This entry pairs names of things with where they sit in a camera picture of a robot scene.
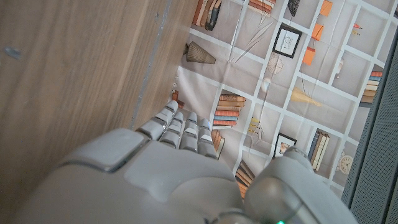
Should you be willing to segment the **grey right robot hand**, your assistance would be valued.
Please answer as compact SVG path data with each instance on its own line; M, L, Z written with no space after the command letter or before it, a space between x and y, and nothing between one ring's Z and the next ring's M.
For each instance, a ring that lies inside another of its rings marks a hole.
M355 223L297 147L248 188L221 163L210 126L176 101L135 131L112 130L69 153L14 223Z

